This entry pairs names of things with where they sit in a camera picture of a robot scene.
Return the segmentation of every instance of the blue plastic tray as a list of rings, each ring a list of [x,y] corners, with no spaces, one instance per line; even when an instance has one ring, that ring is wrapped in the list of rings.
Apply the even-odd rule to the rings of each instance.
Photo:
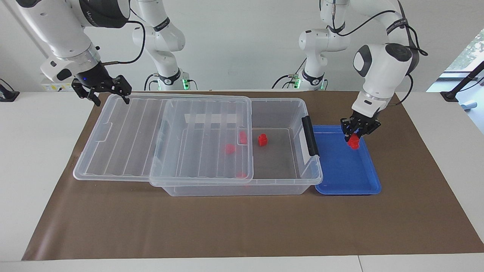
[[[351,149],[340,126],[315,125],[323,182],[316,189],[323,195],[376,195],[381,192],[380,180],[370,153],[360,140],[358,150]]]

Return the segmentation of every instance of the brown table covering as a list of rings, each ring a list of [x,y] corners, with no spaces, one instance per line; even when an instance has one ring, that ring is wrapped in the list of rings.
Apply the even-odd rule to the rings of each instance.
[[[300,97],[313,124],[339,124],[357,96],[210,93]],[[322,196],[311,186],[301,196],[171,197],[148,183],[77,181],[100,112],[92,110],[24,260],[484,252],[403,106],[386,109],[365,138],[382,185],[375,196]]]

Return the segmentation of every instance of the white label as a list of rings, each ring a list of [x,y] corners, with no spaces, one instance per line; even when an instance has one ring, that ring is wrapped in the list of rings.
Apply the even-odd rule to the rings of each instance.
[[[185,122],[190,121],[190,113],[185,114]],[[226,114],[227,117],[227,123],[237,123],[237,114],[231,113],[231,114]],[[197,124],[203,124],[205,123],[207,119],[206,114],[197,114],[195,116],[195,123]],[[222,114],[212,114],[212,120],[210,120],[209,123],[221,123],[222,122]]]
[[[303,151],[302,158],[304,160],[304,165],[306,165],[311,156],[309,155],[309,149],[307,148],[306,134],[304,134],[304,129],[301,129],[301,132],[299,132],[299,141],[301,142],[301,149]]]

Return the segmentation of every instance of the white table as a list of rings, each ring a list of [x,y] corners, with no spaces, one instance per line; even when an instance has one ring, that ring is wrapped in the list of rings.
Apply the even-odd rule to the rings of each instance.
[[[484,135],[438,93],[413,93],[404,106],[484,240]],[[484,271],[484,254],[20,262],[91,108],[66,92],[0,104],[0,271]]]

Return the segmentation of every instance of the translucent lid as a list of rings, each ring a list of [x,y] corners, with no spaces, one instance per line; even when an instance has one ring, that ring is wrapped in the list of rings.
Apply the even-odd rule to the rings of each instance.
[[[170,99],[156,141],[150,180],[157,186],[244,184],[254,176],[251,100]]]
[[[216,106],[218,103],[220,103],[219,112],[217,111],[218,106]],[[191,104],[191,106],[187,112],[180,114],[177,111],[177,109],[182,108],[185,110],[184,105],[188,104]],[[198,107],[200,104],[203,104],[206,108]],[[212,111],[211,117],[207,116],[209,111]],[[174,132],[175,129],[180,131],[182,120],[187,116],[188,119],[185,120],[187,125],[183,129],[185,134],[176,135],[176,137],[181,137],[180,141],[183,135],[185,136],[183,146],[187,149],[183,149],[183,154],[187,156],[174,155],[172,157],[173,153],[169,153],[172,149],[165,151],[162,148],[164,144],[168,143],[160,142],[160,139],[164,139],[165,136],[158,133]],[[210,129],[207,131],[200,130],[199,127],[205,124],[210,124]],[[220,144],[218,147],[225,147],[228,149],[226,152],[230,153],[230,149],[233,148],[228,146],[228,144],[230,137],[232,137],[234,125],[238,135],[239,133],[243,135],[244,129],[246,129],[247,135],[250,135],[251,108],[249,98],[240,96],[133,93],[130,95],[130,104],[126,105],[120,97],[111,95],[108,97],[91,136],[79,157],[73,175],[78,180],[150,181],[150,172],[153,171],[154,174],[159,174],[156,180],[159,180],[162,175],[166,175],[166,178],[178,178],[181,181],[188,179],[190,184],[193,184],[194,181],[203,182],[198,180],[198,178],[201,177],[203,180],[212,176],[211,173],[203,172],[203,169],[214,169],[208,166],[212,165],[215,157],[207,155],[207,153],[212,154],[213,150],[202,149],[201,146],[196,145],[197,133],[202,131],[203,134],[207,132],[212,135],[216,131],[220,132]],[[208,138],[202,137],[201,139],[205,145],[206,142],[203,139],[208,140]],[[212,142],[215,141],[214,139],[214,137],[211,138],[208,145],[215,148],[216,144]],[[174,143],[175,138],[167,139],[167,141],[170,141],[170,144]],[[231,178],[233,182],[249,182],[253,175],[252,151],[241,145],[241,143],[233,143],[233,145],[235,147],[233,152],[234,159],[226,158],[227,162],[220,164],[223,165],[223,168],[220,168],[223,174],[219,175],[217,171],[217,175],[214,178],[219,180],[223,179],[221,176],[224,176]],[[187,160],[190,158],[189,156],[196,154],[195,150],[197,148],[199,160],[204,158],[204,161],[195,162],[193,157]],[[170,154],[170,157],[168,158],[163,154]],[[242,157],[247,157],[247,160],[242,162]],[[160,158],[163,158],[164,163],[170,165],[170,167],[177,169],[174,172],[175,175],[169,175],[168,173],[172,173],[173,170],[172,172],[168,171],[166,166],[158,168],[160,166]],[[200,173],[195,175],[194,170],[188,167],[192,163],[198,163],[198,167],[202,169]],[[241,169],[241,171],[239,173],[234,171],[234,169]]]

